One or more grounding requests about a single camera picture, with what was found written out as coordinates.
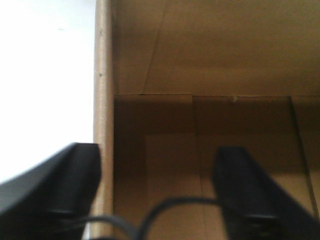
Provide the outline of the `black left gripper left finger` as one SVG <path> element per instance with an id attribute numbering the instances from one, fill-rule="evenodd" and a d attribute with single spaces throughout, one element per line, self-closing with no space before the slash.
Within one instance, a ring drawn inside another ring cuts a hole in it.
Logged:
<path id="1" fill-rule="evenodd" d="M 96 143 L 72 143 L 0 185 L 2 240 L 80 240 L 102 176 Z"/>

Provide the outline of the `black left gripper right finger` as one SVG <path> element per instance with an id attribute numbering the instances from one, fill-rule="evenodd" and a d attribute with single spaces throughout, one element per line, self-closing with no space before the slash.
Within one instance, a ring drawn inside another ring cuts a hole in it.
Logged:
<path id="1" fill-rule="evenodd" d="M 318 240 L 320 223 L 243 147 L 215 155 L 212 184 L 230 240 Z"/>

